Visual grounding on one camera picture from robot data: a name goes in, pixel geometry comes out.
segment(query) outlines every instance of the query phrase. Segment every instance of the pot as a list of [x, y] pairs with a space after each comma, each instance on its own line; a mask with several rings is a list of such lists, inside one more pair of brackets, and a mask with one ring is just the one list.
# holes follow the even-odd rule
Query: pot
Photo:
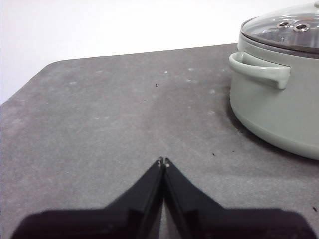
[[251, 132], [286, 151], [319, 159], [319, 2], [243, 23], [231, 107]]

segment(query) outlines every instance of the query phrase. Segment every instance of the pot handle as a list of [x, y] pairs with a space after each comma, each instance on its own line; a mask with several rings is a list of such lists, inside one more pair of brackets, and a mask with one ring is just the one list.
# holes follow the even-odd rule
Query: pot handle
[[251, 76], [278, 89], [285, 89], [290, 76], [290, 67], [279, 65], [251, 56], [246, 52], [236, 52], [229, 57], [230, 68], [234, 71]]

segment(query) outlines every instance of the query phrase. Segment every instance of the glass lid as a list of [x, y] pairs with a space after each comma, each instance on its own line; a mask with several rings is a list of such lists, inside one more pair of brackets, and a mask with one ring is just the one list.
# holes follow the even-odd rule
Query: glass lid
[[241, 32], [267, 45], [319, 53], [319, 1], [251, 19]]

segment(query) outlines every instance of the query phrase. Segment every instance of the white wall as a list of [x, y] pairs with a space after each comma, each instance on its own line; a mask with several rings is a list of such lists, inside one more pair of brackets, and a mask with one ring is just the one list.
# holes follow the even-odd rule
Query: white wall
[[47, 64], [234, 43], [243, 21], [308, 0], [1, 0], [1, 102]]

